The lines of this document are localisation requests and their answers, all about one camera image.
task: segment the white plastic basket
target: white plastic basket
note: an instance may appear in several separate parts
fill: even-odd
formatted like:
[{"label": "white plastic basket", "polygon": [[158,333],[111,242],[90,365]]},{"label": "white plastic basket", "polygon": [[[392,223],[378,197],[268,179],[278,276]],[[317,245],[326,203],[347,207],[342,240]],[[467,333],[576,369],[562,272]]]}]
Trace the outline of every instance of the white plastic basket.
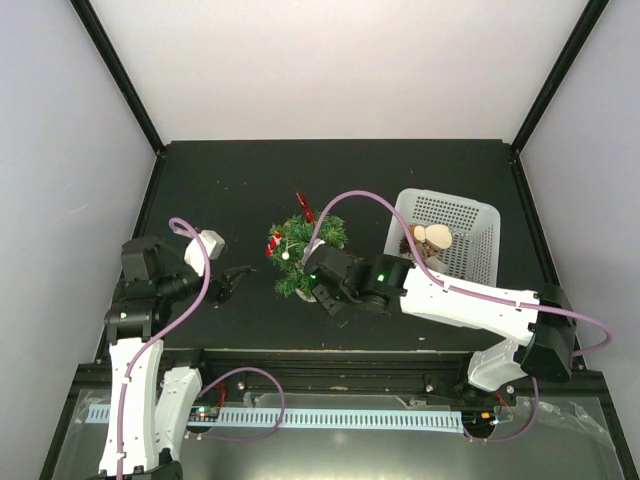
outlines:
[{"label": "white plastic basket", "polygon": [[[409,224],[447,225],[453,233],[451,248],[440,260],[447,275],[495,287],[500,251],[500,213],[491,205],[445,193],[408,188],[400,192],[396,210]],[[401,255],[404,232],[395,218],[389,226],[384,253]]]}]

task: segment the white wall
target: white wall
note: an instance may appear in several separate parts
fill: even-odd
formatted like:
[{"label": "white wall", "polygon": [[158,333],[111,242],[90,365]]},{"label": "white wall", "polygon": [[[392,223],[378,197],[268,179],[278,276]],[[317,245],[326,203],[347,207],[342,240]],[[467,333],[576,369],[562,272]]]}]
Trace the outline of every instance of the white wall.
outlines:
[{"label": "white wall", "polygon": [[[607,321],[602,369],[640,467],[640,2],[610,2],[523,152],[573,307]],[[583,343],[600,339],[582,331]]]},{"label": "white wall", "polygon": [[153,154],[68,1],[0,2],[0,465],[37,478]]},{"label": "white wall", "polygon": [[166,142],[510,142],[586,0],[92,3]]}]

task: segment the perforated metal strip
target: perforated metal strip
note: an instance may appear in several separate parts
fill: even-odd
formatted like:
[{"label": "perforated metal strip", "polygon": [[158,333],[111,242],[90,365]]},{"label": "perforated metal strip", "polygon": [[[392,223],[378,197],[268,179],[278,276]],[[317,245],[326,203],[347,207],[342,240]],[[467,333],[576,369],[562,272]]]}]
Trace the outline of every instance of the perforated metal strip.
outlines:
[{"label": "perforated metal strip", "polygon": [[[279,408],[224,407],[220,410],[220,415],[215,422],[189,422],[189,426],[271,427],[279,414]],[[85,422],[108,423],[109,405],[91,405]],[[280,428],[421,430],[462,433],[462,420],[460,412],[288,408]]]}]

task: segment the black metal frame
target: black metal frame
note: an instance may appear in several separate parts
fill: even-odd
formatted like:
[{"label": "black metal frame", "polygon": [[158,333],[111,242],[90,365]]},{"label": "black metal frame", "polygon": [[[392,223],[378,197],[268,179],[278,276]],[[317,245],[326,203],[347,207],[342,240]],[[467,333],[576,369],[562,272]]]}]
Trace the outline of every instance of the black metal frame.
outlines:
[{"label": "black metal frame", "polygon": [[[162,143],[133,83],[118,58],[95,10],[91,6],[91,2],[89,0],[70,1],[122,91],[147,140],[157,154],[142,209],[133,232],[133,236],[137,237],[144,234],[149,210],[164,166],[166,157],[163,153],[166,147]],[[569,71],[607,4],[608,0],[588,1],[518,134],[512,144],[508,145],[511,151],[510,165],[514,181],[534,240],[538,261],[542,267],[545,281],[555,284],[559,283],[558,275],[522,167],[520,152],[535,130],[560,83]],[[98,349],[95,363],[78,367],[44,463],[40,476],[41,480],[49,479],[53,475],[80,390],[110,388],[111,372],[110,367],[102,360],[104,352],[105,345],[103,341]],[[162,359],[164,365],[171,362],[171,356],[171,352],[165,353]],[[376,353],[373,355],[367,353],[326,354],[311,352],[208,352],[207,357],[210,365],[213,366],[214,373],[226,372],[229,369],[249,364],[267,368],[281,380],[288,390],[300,389],[311,391],[312,393],[335,393],[335,391],[330,390],[328,385],[340,385],[357,393],[381,393],[381,389],[390,388],[383,387],[383,384],[391,384],[394,389],[393,393],[413,396],[424,394],[423,379],[425,375],[434,371],[450,371],[453,373],[458,369],[462,358],[456,354]],[[245,385],[247,388],[255,389],[256,391],[268,391],[271,388],[268,384],[261,383],[257,379],[255,382],[254,379],[250,379],[248,382],[245,381]],[[518,392],[531,393],[531,385],[526,380],[515,382],[514,386]],[[574,376],[569,384],[543,383],[541,391],[545,396],[598,397],[605,414],[607,426],[616,445],[618,459],[625,478],[639,480],[620,421],[601,373],[587,371],[584,369],[583,363],[576,362]]]}]

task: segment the black tabletop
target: black tabletop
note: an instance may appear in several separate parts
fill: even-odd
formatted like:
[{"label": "black tabletop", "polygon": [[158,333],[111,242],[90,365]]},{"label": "black tabletop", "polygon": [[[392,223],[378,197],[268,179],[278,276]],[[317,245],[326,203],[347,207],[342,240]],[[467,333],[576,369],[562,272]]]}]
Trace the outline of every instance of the black tabletop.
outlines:
[{"label": "black tabletop", "polygon": [[[192,141],[169,145],[144,234],[184,246],[172,216],[225,238],[212,264],[252,265],[234,297],[220,308],[201,306],[166,339],[167,348],[241,350],[469,351],[499,337],[394,312],[373,315],[343,308],[329,316],[318,305],[274,291],[281,272],[265,257],[269,227],[300,207],[297,187],[321,210],[334,196],[370,190],[395,203],[405,188],[459,195],[493,205],[501,215],[498,286],[538,289],[538,266],[525,216],[498,140]],[[348,249],[381,253],[390,214],[371,200],[349,199],[334,213],[345,220]],[[187,303],[176,305],[174,317]]]}]

